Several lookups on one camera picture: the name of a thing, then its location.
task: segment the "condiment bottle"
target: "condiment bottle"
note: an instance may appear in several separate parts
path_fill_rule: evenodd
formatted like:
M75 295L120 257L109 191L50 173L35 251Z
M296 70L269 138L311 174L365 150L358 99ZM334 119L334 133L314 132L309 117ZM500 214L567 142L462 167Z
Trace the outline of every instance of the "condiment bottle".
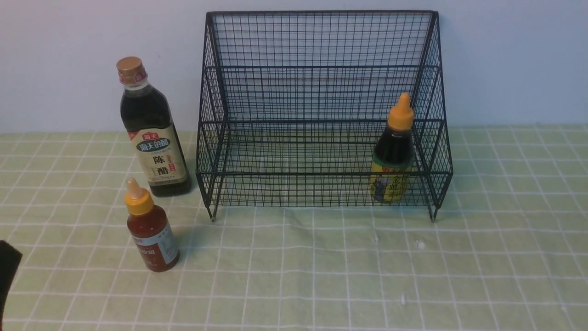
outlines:
M180 259L180 251L163 208L155 205L151 194L134 178L127 182L125 204L129 211L126 226L147 268L164 272Z
M415 160L410 133L414 117L409 94L401 94L398 103L390 109L386 128L373 150L369 189L380 203L399 201L406 192L408 176L398 172L410 171Z
M186 160L165 96L147 81L143 62L126 57L116 64L125 87L121 118L151 192L157 197L190 192Z

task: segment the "red sauce bottle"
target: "red sauce bottle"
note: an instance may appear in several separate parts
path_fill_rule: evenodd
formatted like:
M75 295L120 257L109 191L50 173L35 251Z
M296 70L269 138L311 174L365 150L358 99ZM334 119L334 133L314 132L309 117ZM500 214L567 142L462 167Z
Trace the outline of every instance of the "red sauce bottle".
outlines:
M125 204L129 211L126 226L143 257L147 269L164 272L180 259L180 251L163 208L156 206L148 190L134 178L127 181Z

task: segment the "dark glass bottle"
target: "dark glass bottle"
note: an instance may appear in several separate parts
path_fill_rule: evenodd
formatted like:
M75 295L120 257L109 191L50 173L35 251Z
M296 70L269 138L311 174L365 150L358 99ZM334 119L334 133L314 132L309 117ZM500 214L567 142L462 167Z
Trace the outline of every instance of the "dark glass bottle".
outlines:
M190 192L192 180L165 96L147 81L141 59L127 57L116 67L125 87L121 118L135 146L153 195Z
M399 201L408 189L407 172L415 159L410 133L413 118L410 97L403 93L390 110L386 128L373 150L369 189L374 200L380 203Z

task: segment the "black metal wire rack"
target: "black metal wire rack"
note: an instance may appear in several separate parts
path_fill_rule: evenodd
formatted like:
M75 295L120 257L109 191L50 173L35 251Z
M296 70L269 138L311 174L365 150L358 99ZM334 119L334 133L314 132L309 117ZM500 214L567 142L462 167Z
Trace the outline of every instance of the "black metal wire rack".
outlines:
M434 11L206 14L196 178L218 205L372 206L373 148L400 93L416 159L394 205L434 221L453 174Z

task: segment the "orange cap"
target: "orange cap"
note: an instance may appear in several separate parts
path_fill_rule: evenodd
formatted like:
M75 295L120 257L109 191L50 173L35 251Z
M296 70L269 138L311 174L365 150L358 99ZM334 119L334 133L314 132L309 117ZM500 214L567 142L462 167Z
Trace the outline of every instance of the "orange cap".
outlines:
M387 124L394 130L405 131L412 127L414 118L415 112L410 107L410 96L408 93L403 93L396 106L390 109Z
M129 178L126 181L125 204L129 214L139 216L151 211L155 206L153 198L149 191L137 183L134 178Z

